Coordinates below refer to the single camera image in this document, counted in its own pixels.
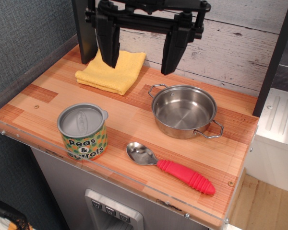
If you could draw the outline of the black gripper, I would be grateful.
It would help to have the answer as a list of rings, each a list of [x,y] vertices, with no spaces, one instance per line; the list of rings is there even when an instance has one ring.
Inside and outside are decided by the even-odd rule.
[[[88,1],[85,21],[96,29],[102,60],[115,68],[120,50],[120,28],[167,34],[161,73],[173,73],[187,44],[201,39],[205,0],[94,0]]]

